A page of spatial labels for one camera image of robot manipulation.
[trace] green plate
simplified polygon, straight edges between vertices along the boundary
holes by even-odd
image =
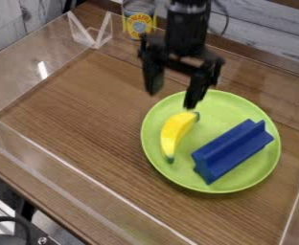
[[[162,153],[161,132],[166,120],[183,112],[186,93],[162,100],[149,112],[142,126],[142,145],[150,162],[162,175],[187,189],[209,193],[229,193],[258,184],[274,170],[281,157],[281,137],[277,126],[266,113],[244,98],[217,90],[209,90],[195,111],[201,121],[195,124],[177,149],[175,162],[170,164]],[[246,119],[266,121],[266,130],[274,141],[214,184],[206,184],[195,173],[191,154]]]

